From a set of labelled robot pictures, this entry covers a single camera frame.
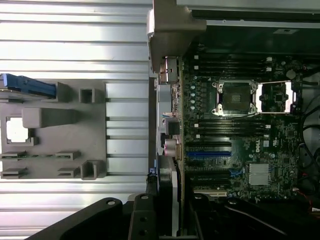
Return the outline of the white expansion slot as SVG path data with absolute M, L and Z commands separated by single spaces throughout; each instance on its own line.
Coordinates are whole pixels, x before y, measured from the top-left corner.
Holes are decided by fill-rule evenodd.
M 195 194 L 205 194 L 211 197 L 226 197 L 227 192 L 220 189 L 195 189 L 193 191 Z

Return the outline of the black expansion slot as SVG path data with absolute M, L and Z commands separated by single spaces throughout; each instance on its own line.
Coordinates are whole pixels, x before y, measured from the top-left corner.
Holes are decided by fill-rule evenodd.
M 186 170 L 186 174 L 188 175 L 226 175 L 230 176 L 231 173 L 228 169 L 209 169 L 209 170 L 199 170 L 199 169 L 193 169 L 193 170 Z
M 228 178 L 214 178 L 209 176 L 191 177 L 190 180 L 196 185 L 227 185 L 230 183 Z
M 189 148 L 222 148 L 231 147 L 232 143 L 229 141 L 194 141 L 185 143 Z

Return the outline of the blue expansion slot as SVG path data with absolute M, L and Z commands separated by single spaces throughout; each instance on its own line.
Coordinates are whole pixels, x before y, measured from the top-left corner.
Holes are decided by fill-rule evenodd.
M 186 156 L 188 157 L 231 157 L 230 151 L 187 151 Z

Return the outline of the silver chipset heatsink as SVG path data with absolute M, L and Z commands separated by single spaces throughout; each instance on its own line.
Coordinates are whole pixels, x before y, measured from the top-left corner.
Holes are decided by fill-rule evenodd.
M 271 168 L 269 164 L 249 164 L 248 183 L 251 186 L 267 186 L 270 184 Z

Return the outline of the black RAM slot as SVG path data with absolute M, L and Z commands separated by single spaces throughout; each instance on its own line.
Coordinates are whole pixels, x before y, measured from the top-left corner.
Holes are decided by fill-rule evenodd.
M 268 64 L 264 62 L 251 61 L 201 61 L 194 64 L 199 67 L 218 68 L 218 67 L 248 67 L 248 68 L 262 68 Z
M 204 74 L 262 74 L 265 68 L 222 68 L 222 67 L 199 67 L 196 72 Z
M 226 132 L 226 133 L 223 133 L 223 132 L 205 132 L 205 133 L 195 133 L 194 136 L 195 137 L 215 137 L 215 138 L 218 138 L 218 137 L 228 137 L 228 138 L 257 138 L 257 137 L 264 137 L 264 136 L 268 136 L 269 133 L 252 133 L 252 132 L 249 132 L 249 133 L 239 133 L 239 132 Z
M 250 124 L 200 124 L 195 123 L 194 128 L 198 129 L 258 129 L 268 130 L 266 125 L 250 125 Z
M 257 55 L 195 55 L 195 60 L 199 61 L 218 61 L 218 62 L 225 62 L 225 61 L 254 61 L 254 62 L 272 62 L 274 60 L 273 57 L 263 57 Z
M 262 121 L 262 120 L 254 120 L 254 119 L 238 119 L 238 120 L 225 120 L 225 119 L 203 119 L 198 120 L 195 122 L 195 124 L 198 125 L 204 125 L 204 124 L 222 124 L 222 125 L 233 125 L 233 124 L 252 124 L 252 125 L 266 125 L 268 122 Z
M 226 128 L 226 129 L 198 129 L 196 130 L 197 133 L 220 133 L 220 134 L 267 134 L 270 131 L 267 129 L 233 129 L 233 128 Z

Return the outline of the gray plastic parts rack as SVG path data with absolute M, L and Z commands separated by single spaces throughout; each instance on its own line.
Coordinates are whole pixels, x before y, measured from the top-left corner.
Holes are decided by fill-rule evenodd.
M 95 180 L 106 174 L 106 93 L 97 80 L 55 81 L 55 99 L 0 99 L 3 179 Z M 7 120 L 22 118 L 26 142 L 7 140 Z M 1 159 L 5 155 L 67 155 Z

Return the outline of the green motherboard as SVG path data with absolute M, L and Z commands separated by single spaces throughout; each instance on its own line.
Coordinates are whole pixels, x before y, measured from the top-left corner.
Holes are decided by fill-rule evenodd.
M 197 72 L 195 65 L 207 62 L 194 59 L 198 55 L 220 54 L 205 52 L 202 49 L 192 51 L 182 58 L 181 82 L 181 146 L 183 150 L 183 166 L 185 184 L 194 190 L 224 190 L 227 197 L 237 197 L 246 200 L 287 200 L 294 194 L 297 182 L 299 160 L 299 145 L 301 144 L 301 117 L 302 117 L 302 70 L 300 59 L 290 55 L 253 55 L 228 54 L 273 57 L 273 61 L 264 67 L 218 67 L 218 68 L 259 68 L 266 69 L 265 73 L 234 73 L 210 74 Z M 214 88 L 212 83 L 218 80 L 253 80 L 255 82 L 292 81 L 292 89 L 297 91 L 297 107 L 292 108 L 291 114 L 255 114 L 245 117 L 220 117 L 212 114 L 215 104 Z M 269 135 L 263 137 L 199 137 L 195 136 L 193 125 L 199 120 L 260 120 L 267 122 L 265 126 Z M 231 147 L 187 147 L 187 142 L 231 142 Z M 197 151 L 228 151 L 230 157 L 188 157 L 187 152 Z M 249 184 L 249 164 L 269 164 L 269 185 Z M 189 175 L 186 170 L 216 170 L 228 169 L 227 175 Z M 194 184 L 194 177 L 228 178 L 229 184 Z

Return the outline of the green RAM stick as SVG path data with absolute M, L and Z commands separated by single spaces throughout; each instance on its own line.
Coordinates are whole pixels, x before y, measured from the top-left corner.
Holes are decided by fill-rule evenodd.
M 1 155 L 1 159 L 5 160 L 21 160 L 21 159 L 33 159 L 33 158 L 51 158 L 51 159 L 66 159 L 71 160 L 71 156 L 69 155 L 52 155 L 52 154 L 45 154 L 45 155 L 36 155 L 36 154 L 20 154 L 20 155 Z

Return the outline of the CPU socket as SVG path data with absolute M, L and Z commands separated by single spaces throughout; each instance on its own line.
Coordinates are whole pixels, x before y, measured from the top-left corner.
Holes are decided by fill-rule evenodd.
M 218 117 L 251 117 L 258 113 L 256 96 L 258 83 L 251 79 L 213 82 L 215 89 L 214 108 L 211 113 Z

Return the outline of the metal socket cover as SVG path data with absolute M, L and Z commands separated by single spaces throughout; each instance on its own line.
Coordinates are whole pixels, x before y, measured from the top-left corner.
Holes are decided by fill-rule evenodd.
M 255 107 L 258 114 L 292 114 L 298 104 L 298 93 L 290 80 L 257 84 Z

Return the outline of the silver CPU chip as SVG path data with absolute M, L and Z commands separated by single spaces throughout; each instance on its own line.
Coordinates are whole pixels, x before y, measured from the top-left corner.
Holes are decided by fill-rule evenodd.
M 23 127 L 21 117 L 11 117 L 6 122 L 6 138 L 9 143 L 25 143 L 29 138 L 29 131 Z

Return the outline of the hard disk with blue carrier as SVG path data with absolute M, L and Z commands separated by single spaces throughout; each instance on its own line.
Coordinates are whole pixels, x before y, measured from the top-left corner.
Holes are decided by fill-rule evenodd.
M 45 83 L 23 75 L 0 74 L 0 100 L 32 101 L 55 99 L 55 84 Z

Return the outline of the dark gray PC case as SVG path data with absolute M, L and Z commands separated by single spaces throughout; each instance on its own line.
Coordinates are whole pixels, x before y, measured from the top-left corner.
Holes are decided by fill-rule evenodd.
M 185 54 L 177 59 L 178 81 L 160 84 L 159 75 L 150 69 L 154 79 L 151 97 L 149 152 L 173 157 L 181 174 L 181 235 L 175 239 L 199 240 L 190 201 L 196 194 L 186 186 L 182 149 L 181 120 L 183 80 L 182 59 L 192 51 L 226 55 L 287 55 L 302 64 L 302 95 L 297 180 L 289 199 L 247 200 L 252 203 L 294 200 L 307 206 L 312 216 L 312 240 L 320 240 L 320 0 L 311 6 L 296 6 L 295 1 L 241 0 L 176 0 L 178 6 L 188 7 L 195 19 L 206 21 L 206 30 L 196 36 Z

